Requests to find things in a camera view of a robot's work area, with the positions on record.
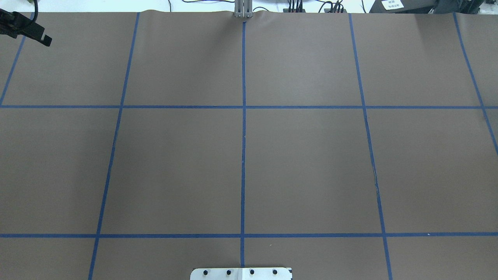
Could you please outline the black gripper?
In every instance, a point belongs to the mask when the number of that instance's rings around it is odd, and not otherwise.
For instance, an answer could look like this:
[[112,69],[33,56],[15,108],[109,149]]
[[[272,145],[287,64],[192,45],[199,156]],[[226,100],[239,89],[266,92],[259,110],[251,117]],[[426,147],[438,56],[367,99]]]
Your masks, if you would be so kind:
[[51,46],[52,38],[44,34],[44,28],[36,23],[38,15],[38,9],[35,9],[33,18],[24,16],[17,11],[1,9],[0,34],[7,35],[13,39],[16,39],[19,35],[23,35],[49,47]]

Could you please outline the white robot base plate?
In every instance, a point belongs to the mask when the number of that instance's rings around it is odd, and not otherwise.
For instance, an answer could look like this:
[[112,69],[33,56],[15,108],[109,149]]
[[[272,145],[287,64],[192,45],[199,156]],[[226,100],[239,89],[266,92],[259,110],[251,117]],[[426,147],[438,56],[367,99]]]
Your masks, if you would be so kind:
[[191,280],[292,280],[291,268],[200,268],[190,274]]

